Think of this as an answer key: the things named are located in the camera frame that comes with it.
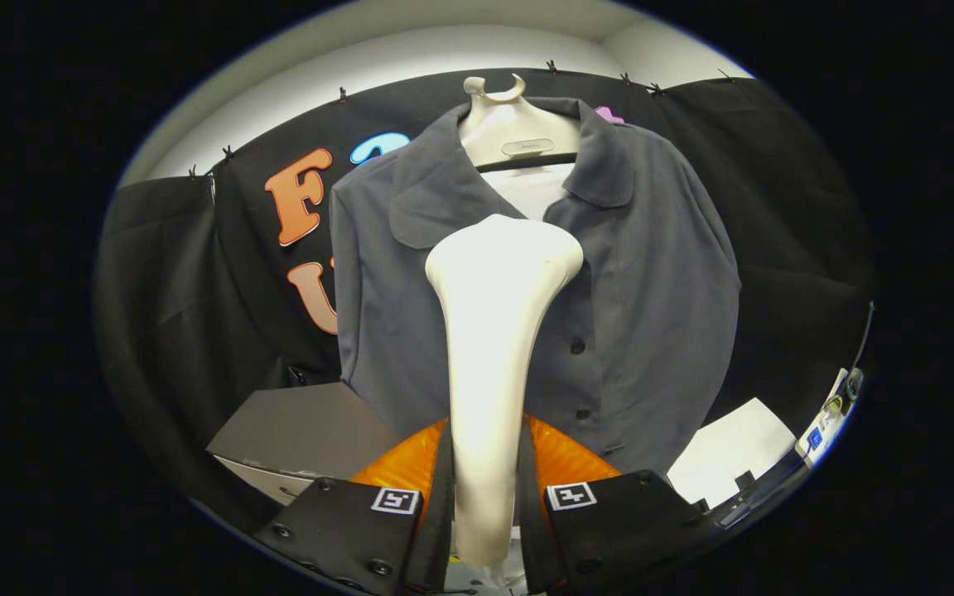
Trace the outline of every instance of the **screw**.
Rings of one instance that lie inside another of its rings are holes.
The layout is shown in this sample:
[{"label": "screw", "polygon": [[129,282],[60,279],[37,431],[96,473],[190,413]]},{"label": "screw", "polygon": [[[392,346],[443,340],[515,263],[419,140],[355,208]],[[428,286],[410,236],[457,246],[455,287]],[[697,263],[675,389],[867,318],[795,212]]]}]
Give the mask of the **screw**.
[{"label": "screw", "polygon": [[344,578],[344,577],[337,578],[337,584],[347,585],[351,589],[358,589],[360,592],[363,592],[363,586],[356,584],[356,582],[348,578]]},{"label": "screw", "polygon": [[386,574],[393,572],[393,567],[382,561],[371,561],[367,564],[367,569],[370,570],[370,573],[380,574],[381,576],[386,576]]}]

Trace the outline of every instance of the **orange padding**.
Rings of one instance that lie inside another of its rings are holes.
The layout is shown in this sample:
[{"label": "orange padding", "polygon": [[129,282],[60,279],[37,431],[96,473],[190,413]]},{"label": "orange padding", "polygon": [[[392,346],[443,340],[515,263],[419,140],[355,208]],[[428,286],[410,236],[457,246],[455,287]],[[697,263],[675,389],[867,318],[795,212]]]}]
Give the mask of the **orange padding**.
[{"label": "orange padding", "polygon": [[[560,430],[530,415],[524,416],[532,431],[537,484],[541,495],[552,484],[590,483],[621,475],[612,465]],[[444,433],[446,423],[445,418],[414,433],[356,474],[352,482],[420,491],[423,501],[422,512],[419,514],[421,524],[429,503],[436,446]]]}]

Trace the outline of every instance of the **gray box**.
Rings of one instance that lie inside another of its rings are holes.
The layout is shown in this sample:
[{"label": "gray box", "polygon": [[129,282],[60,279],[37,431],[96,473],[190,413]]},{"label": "gray box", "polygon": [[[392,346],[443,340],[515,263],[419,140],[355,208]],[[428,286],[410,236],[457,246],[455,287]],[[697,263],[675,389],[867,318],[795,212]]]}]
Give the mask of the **gray box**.
[{"label": "gray box", "polygon": [[352,478],[402,439],[343,382],[327,382],[253,393],[206,449],[288,505],[316,478]]}]

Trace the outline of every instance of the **shirt sleeve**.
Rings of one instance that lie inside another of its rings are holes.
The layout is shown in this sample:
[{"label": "shirt sleeve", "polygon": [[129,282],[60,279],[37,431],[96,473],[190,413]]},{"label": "shirt sleeve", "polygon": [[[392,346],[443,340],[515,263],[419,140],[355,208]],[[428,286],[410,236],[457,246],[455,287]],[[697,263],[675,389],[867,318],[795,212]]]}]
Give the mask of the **shirt sleeve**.
[{"label": "shirt sleeve", "polygon": [[337,349],[341,381],[351,386],[359,355],[359,305],[363,280],[359,269],[359,240],[355,223],[336,189],[330,189],[330,245],[334,254],[334,295],[337,309]]},{"label": "shirt sleeve", "polygon": [[724,226],[723,219],[720,219],[720,212],[716,211],[716,205],[712,203],[709,192],[705,185],[701,183],[697,172],[694,171],[690,162],[682,154],[678,156],[679,167],[682,169],[682,178],[686,182],[686,189],[690,194],[690,199],[694,201],[705,219],[709,233],[715,239],[716,245],[720,248],[720,255],[723,257],[725,265],[734,277],[734,282],[742,286],[739,280],[738,261],[735,259],[735,249],[731,246],[730,238],[727,235],[727,227]]}]

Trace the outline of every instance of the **cable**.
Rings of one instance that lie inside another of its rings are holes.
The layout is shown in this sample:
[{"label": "cable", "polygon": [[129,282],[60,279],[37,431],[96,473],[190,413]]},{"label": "cable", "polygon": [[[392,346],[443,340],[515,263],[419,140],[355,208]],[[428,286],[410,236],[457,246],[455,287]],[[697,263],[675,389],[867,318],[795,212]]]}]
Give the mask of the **cable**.
[{"label": "cable", "polygon": [[864,346],[867,346],[867,333],[871,330],[871,320],[875,317],[875,302],[872,300],[867,303],[867,327],[864,328],[864,338],[860,342],[860,351],[856,352],[856,358],[852,361],[852,366],[850,368],[856,368],[856,363],[860,361],[860,355],[864,353]]}]

